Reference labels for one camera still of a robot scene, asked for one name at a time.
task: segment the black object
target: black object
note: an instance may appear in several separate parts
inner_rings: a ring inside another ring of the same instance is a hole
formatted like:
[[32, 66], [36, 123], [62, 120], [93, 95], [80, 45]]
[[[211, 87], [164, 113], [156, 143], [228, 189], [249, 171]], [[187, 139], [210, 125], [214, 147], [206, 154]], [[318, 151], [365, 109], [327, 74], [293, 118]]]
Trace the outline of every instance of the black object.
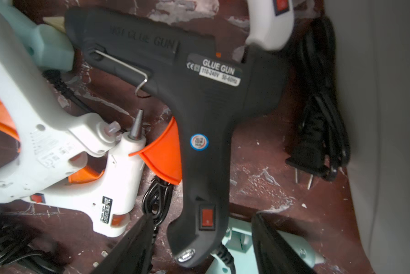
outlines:
[[[70, 8], [66, 34], [92, 66], [142, 90], [172, 111], [179, 127], [183, 210], [167, 229], [177, 262], [193, 267], [217, 248], [229, 216], [231, 136], [237, 122], [272, 111], [288, 81], [283, 58], [251, 46], [244, 63], [216, 58], [215, 41], [180, 28], [103, 8]], [[199, 230], [211, 206], [214, 230]], [[185, 260], [185, 252], [193, 255]]]
[[234, 257], [232, 257], [231, 253], [226, 248], [226, 246], [220, 243], [219, 246], [213, 251], [213, 253], [217, 255], [224, 262], [224, 264], [231, 270], [231, 274], [236, 274]]
[[158, 227], [164, 222], [167, 213], [169, 212], [170, 203], [172, 201], [173, 185], [155, 176], [152, 183], [144, 194], [142, 211], [144, 214], [152, 213], [155, 227]]
[[61, 274], [65, 268], [52, 263], [52, 255], [33, 250], [28, 244], [36, 238], [32, 229], [0, 216], [0, 266], [17, 262], [38, 274]]
[[152, 258], [153, 216], [142, 216], [91, 274], [148, 274]]
[[[285, 162], [322, 177], [336, 178], [339, 167], [350, 161], [350, 142], [336, 105], [334, 89], [335, 36], [331, 21], [315, 19], [297, 46], [299, 74], [310, 98], [303, 113], [301, 142]], [[329, 167], [325, 156], [329, 157]]]
[[42, 75], [48, 80], [48, 82], [54, 85], [54, 88], [59, 91], [66, 99], [71, 100], [71, 102], [76, 104], [87, 113], [95, 112], [92, 108], [83, 103], [74, 95], [74, 92], [63, 82], [59, 70], [50, 69], [44, 71]]
[[261, 214], [252, 218], [252, 242], [261, 274], [316, 274]]

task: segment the voltage label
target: voltage label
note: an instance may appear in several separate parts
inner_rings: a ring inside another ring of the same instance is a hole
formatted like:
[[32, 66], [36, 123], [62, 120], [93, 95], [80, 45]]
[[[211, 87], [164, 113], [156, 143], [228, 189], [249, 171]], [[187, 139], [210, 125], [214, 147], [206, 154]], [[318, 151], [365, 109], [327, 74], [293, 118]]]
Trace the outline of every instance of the voltage label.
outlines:
[[231, 86], [238, 86], [241, 82], [242, 70], [233, 65], [219, 62], [196, 53], [190, 53], [186, 67], [207, 77]]
[[104, 197], [102, 199], [102, 216], [100, 217], [100, 221], [104, 222], [105, 224], [109, 224], [109, 217], [111, 216], [111, 209], [112, 209], [112, 199], [108, 197]]

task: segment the ce mark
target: ce mark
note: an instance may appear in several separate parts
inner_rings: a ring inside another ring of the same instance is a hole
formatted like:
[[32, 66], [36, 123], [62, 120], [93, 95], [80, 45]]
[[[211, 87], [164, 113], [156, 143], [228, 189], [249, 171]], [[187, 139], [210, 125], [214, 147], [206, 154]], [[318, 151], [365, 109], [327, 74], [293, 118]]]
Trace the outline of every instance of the ce mark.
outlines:
[[199, 71], [201, 69], [200, 65], [191, 62], [186, 63], [186, 67], [192, 71]]

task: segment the glue gun nozzle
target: glue gun nozzle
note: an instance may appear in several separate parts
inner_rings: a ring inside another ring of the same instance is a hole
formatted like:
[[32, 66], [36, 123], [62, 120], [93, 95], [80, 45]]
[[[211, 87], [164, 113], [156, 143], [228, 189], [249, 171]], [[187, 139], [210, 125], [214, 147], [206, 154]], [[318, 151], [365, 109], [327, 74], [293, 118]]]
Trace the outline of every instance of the glue gun nozzle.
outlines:
[[131, 128], [131, 131], [129, 132], [129, 138], [132, 140], [141, 140], [141, 132], [142, 132], [142, 127], [143, 127], [143, 110], [139, 110], [138, 114], [136, 115], [135, 118], [135, 123], [133, 123], [133, 126]]

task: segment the red power switch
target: red power switch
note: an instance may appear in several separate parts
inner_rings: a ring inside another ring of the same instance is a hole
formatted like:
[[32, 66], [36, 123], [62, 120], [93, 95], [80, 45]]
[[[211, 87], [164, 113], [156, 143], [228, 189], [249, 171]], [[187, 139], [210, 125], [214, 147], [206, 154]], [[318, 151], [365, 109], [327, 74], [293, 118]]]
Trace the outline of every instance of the red power switch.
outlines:
[[202, 226], [203, 227], [213, 227], [214, 225], [214, 210], [212, 209], [202, 209]]
[[289, 7], [288, 0], [276, 0], [276, 7], [278, 11], [283, 11]]
[[32, 200], [35, 203], [45, 203], [44, 195], [40, 193], [33, 194], [32, 196], [30, 196], [30, 200]]

